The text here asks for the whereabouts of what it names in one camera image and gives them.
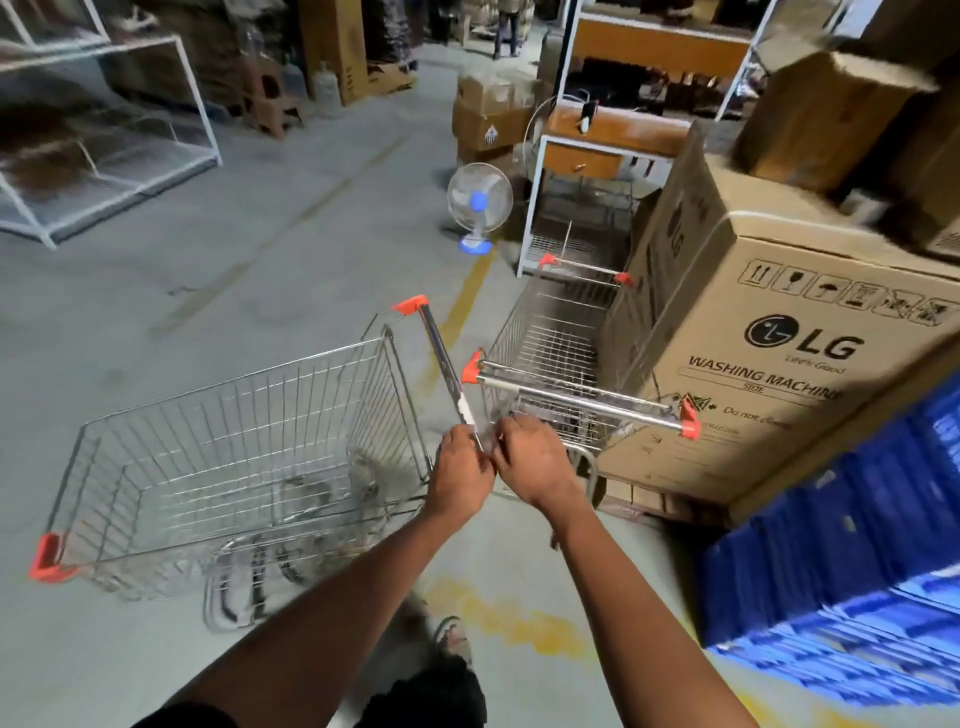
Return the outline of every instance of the lg logo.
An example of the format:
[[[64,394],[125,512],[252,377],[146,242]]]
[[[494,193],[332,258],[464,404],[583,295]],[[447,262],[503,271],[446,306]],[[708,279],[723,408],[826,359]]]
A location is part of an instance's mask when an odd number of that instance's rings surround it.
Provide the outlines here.
[[[775,314],[757,319],[747,326],[744,338],[751,346],[772,349],[788,344],[800,335],[800,322],[792,316]],[[830,339],[822,328],[813,329],[797,347],[798,352],[822,354],[831,359],[849,359],[856,347],[865,344],[856,336],[838,336]]]

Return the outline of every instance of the table fan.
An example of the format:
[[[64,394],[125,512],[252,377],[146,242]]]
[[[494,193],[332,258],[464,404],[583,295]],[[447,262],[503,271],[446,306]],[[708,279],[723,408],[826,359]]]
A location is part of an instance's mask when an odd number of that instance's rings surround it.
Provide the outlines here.
[[[507,176],[496,167],[474,162],[453,175],[446,201],[453,219],[469,230],[460,238],[460,250],[486,255],[493,247],[486,235],[507,222],[514,208],[514,190]]]

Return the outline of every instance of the hand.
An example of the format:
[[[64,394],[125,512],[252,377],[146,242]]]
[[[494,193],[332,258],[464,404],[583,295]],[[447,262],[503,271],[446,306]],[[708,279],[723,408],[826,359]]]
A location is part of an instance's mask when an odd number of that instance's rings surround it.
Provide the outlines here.
[[[459,529],[480,510],[495,478],[493,463],[474,445],[473,428],[457,425],[437,450],[423,511],[448,518]]]
[[[566,448],[550,425],[518,414],[500,420],[496,431],[493,463],[521,500],[551,521],[567,506],[587,503]]]

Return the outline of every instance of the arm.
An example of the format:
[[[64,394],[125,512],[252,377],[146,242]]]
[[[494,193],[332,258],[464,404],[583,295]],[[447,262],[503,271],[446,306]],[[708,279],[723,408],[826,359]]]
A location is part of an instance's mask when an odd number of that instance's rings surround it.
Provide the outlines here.
[[[600,665],[628,728],[756,728],[727,684],[593,512],[557,434],[526,415],[499,424],[493,462],[553,526]]]
[[[168,705],[211,705],[238,728],[326,725],[414,582],[493,488],[471,432],[459,425],[444,436],[419,514],[254,629]]]

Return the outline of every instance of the person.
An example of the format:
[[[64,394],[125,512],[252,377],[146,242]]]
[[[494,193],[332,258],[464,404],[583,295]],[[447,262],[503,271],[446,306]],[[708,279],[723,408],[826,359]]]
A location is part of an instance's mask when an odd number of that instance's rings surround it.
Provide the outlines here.
[[[524,0],[497,0],[496,9],[499,18],[496,24],[496,36],[493,38],[493,60],[500,60],[500,44],[507,35],[507,23],[510,23],[510,57],[515,59],[520,55],[517,50],[517,41],[520,27],[520,12],[523,10]]]
[[[497,436],[488,458],[466,425],[446,433],[413,519],[257,626],[136,728],[325,726],[420,573],[480,510],[497,473],[552,526],[623,725],[756,728],[600,522],[557,434],[514,415],[498,423]],[[357,728],[485,724],[458,619],[441,622],[437,645],[438,662],[372,698]]]

